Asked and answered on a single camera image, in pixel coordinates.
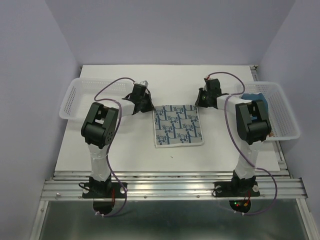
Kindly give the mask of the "white blue print towel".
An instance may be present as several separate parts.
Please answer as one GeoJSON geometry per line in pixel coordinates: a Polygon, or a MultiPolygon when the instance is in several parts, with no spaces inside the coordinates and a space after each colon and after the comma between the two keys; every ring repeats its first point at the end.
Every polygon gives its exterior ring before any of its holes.
{"type": "Polygon", "coordinates": [[[204,144],[198,108],[195,105],[160,105],[153,111],[156,148],[193,147],[204,144]]]}

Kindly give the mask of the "dark blue towel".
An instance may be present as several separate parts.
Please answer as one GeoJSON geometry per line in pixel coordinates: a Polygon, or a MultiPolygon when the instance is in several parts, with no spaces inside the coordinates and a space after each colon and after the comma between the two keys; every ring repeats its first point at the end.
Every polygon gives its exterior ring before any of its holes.
{"type": "Polygon", "coordinates": [[[250,100],[253,102],[258,102],[258,112],[263,115],[266,115],[267,117],[269,116],[269,106],[266,98],[264,95],[260,93],[244,93],[241,97],[243,100],[250,100]]]}

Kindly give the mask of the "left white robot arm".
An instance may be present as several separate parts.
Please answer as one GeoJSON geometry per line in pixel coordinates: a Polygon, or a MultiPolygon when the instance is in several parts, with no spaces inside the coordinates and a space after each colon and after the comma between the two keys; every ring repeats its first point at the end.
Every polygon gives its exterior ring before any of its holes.
{"type": "Polygon", "coordinates": [[[108,155],[121,120],[154,108],[147,81],[134,83],[132,92],[120,100],[94,98],[80,131],[88,146],[91,163],[88,182],[79,183],[84,199],[111,196],[113,171],[108,155]]]}

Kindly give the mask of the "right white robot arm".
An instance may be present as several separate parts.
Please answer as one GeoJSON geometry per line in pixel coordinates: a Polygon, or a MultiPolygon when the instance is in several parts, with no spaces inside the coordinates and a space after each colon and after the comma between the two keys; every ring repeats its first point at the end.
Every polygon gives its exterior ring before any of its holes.
{"type": "Polygon", "coordinates": [[[213,195],[218,198],[260,195],[256,182],[256,162],[262,143],[272,131],[267,101],[261,93],[243,94],[237,97],[223,93],[218,79],[205,80],[195,102],[197,107],[223,110],[235,116],[235,125],[240,146],[237,165],[230,181],[214,182],[213,195]]]}

